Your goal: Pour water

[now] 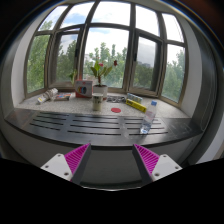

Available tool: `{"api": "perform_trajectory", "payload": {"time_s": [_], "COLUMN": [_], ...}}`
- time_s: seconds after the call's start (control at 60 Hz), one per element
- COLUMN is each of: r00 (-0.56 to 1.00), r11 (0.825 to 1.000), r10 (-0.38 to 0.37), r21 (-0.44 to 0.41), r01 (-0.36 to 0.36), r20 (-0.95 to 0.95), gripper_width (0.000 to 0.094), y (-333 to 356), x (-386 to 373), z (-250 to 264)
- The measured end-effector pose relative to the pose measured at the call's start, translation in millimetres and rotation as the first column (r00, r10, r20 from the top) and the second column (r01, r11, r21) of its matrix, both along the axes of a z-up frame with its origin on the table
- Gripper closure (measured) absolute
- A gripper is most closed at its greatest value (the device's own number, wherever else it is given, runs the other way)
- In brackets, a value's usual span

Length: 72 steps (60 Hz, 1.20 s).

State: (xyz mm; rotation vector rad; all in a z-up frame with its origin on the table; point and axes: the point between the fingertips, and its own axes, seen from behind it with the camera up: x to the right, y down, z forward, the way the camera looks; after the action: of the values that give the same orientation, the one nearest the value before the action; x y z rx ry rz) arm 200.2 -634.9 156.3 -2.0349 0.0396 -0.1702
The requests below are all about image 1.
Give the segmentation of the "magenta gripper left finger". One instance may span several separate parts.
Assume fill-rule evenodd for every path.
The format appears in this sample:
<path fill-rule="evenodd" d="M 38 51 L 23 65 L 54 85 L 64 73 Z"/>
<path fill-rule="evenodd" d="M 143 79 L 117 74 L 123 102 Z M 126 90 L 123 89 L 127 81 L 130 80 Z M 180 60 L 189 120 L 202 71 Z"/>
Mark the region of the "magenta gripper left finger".
<path fill-rule="evenodd" d="M 79 185 L 90 153 L 91 144 L 88 143 L 65 155 L 56 154 L 42 166 L 42 169 Z"/>

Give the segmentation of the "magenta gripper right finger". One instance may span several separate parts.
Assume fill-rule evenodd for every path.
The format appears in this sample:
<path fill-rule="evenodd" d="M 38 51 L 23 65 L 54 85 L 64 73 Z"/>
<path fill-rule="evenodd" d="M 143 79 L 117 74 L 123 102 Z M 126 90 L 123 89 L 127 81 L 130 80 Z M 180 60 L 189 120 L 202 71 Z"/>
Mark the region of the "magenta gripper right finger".
<path fill-rule="evenodd" d="M 143 183 L 157 181 L 182 169 L 167 154 L 158 155 L 137 144 L 132 146 L 132 153 Z"/>

